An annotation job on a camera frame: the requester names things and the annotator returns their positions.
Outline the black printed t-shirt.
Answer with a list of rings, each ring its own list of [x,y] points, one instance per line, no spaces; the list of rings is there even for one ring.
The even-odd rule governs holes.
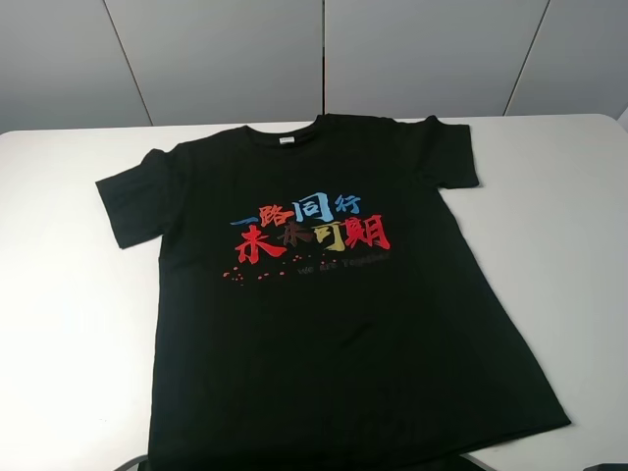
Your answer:
[[[445,189],[472,131],[324,115],[154,149],[97,189],[159,239],[154,470],[402,470],[569,425]]]

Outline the grey wall panel partition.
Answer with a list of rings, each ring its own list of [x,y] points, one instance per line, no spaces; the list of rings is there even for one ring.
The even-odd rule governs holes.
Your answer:
[[[627,115],[623,1],[5,1],[1,129]]]

